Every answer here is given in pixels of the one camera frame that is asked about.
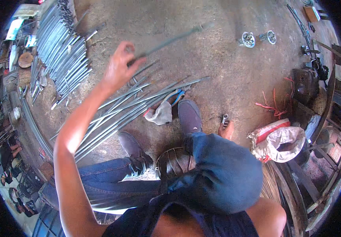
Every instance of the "purple shoe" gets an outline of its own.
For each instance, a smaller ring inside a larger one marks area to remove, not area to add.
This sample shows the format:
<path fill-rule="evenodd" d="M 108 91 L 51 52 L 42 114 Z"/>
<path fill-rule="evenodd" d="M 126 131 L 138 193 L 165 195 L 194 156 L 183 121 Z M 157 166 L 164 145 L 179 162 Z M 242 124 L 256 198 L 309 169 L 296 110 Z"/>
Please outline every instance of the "purple shoe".
<path fill-rule="evenodd" d="M 183 99 L 178 103 L 178 117 L 184 136 L 202 131 L 202 120 L 194 101 Z"/>
<path fill-rule="evenodd" d="M 119 133 L 118 139 L 130 160 L 134 163 L 140 162 L 144 165 L 143 171 L 149 170 L 154 166 L 153 159 L 144 152 L 133 135 L 122 131 Z"/>

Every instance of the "pliers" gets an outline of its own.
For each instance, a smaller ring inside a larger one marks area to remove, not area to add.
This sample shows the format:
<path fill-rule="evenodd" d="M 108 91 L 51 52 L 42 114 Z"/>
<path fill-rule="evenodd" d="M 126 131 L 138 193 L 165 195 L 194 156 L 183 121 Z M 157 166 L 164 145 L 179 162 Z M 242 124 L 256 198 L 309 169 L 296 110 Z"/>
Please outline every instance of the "pliers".
<path fill-rule="evenodd" d="M 178 88 L 178 89 L 176 89 L 175 91 L 169 93 L 169 94 L 163 99 L 163 101 L 162 101 L 161 103 L 164 103 L 164 102 L 167 101 L 169 98 L 171 98 L 172 96 L 177 95 L 177 94 L 178 94 L 178 96 L 177 96 L 176 100 L 171 104 L 171 106 L 173 107 L 175 104 L 177 104 L 178 101 L 180 101 L 180 100 L 185 96 L 185 91 L 182 90 L 181 88 Z"/>

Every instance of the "bucket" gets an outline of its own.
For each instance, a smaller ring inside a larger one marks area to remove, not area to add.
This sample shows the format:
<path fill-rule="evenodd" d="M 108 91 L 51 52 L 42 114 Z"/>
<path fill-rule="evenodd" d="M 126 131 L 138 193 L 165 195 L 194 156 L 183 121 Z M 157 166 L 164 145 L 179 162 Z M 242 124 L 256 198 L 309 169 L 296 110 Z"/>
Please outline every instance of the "bucket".
<path fill-rule="evenodd" d="M 35 46 L 36 43 L 36 35 L 27 35 L 25 39 L 25 47 Z"/>

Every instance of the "dirty floor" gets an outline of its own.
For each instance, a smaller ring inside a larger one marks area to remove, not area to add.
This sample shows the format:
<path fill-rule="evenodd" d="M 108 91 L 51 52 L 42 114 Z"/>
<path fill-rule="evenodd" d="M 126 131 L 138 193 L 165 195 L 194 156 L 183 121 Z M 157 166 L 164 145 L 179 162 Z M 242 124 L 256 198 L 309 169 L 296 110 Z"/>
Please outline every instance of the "dirty floor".
<path fill-rule="evenodd" d="M 122 40 L 132 41 L 136 50 L 142 51 L 200 23 L 214 22 L 214 27 L 150 55 L 148 62 L 158 59 L 159 63 L 140 76 L 155 70 L 147 80 L 154 83 L 146 89 L 151 92 L 186 76 L 189 78 L 185 81 L 210 76 L 210 80 L 192 85 L 185 96 L 199 106 L 203 131 L 215 133 L 221 116 L 228 113 L 230 120 L 235 123 L 233 141 L 249 147 L 249 139 L 246 138 L 249 132 L 278 119 L 272 112 L 256 106 L 255 102 L 264 103 L 264 92 L 272 106 L 275 88 L 277 106 L 282 109 L 285 94 L 291 92 L 290 83 L 284 77 L 290 76 L 291 69 L 302 68 L 310 60 L 310 57 L 301 53 L 301 46 L 306 42 L 286 4 L 277 0 L 75 0 L 78 17 L 87 9 L 90 10 L 80 22 L 78 32 L 87 32 L 106 22 L 106 26 L 87 42 L 93 71 L 71 95 L 67 109 L 62 104 L 50 110 L 55 89 L 53 84 L 47 86 L 31 107 L 33 117 L 44 137 L 51 138 L 70 112 L 102 78 L 109 56 Z M 294 0 L 289 4 L 307 25 L 301 1 Z M 338 44 L 330 21 L 313 25 L 316 32 L 311 32 L 312 38 L 327 45 Z M 273 30 L 277 35 L 275 45 L 258 40 L 258 35 L 268 30 Z M 253 32 L 257 37 L 254 48 L 238 45 L 238 39 L 244 31 Z M 315 49 L 321 50 L 322 62 L 331 73 L 331 53 L 322 48 Z M 127 89 L 122 88 L 112 98 Z M 154 159 L 165 150 L 181 144 L 177 116 L 171 123 L 162 126 L 140 116 L 124 130 L 132 133 Z M 124 155 L 117 135 L 114 135 L 86 156 L 78 166 Z"/>

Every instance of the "wrist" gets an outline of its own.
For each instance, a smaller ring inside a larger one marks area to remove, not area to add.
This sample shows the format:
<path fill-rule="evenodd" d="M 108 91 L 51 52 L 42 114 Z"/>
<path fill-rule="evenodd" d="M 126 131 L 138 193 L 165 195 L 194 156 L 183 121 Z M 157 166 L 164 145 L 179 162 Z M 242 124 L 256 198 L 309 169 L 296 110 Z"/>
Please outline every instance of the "wrist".
<path fill-rule="evenodd" d="M 108 83 L 99 82 L 97 86 L 94 88 L 96 93 L 102 95 L 104 99 L 107 99 L 110 97 L 114 92 L 116 92 L 119 88 L 115 88 L 112 85 L 109 85 Z"/>

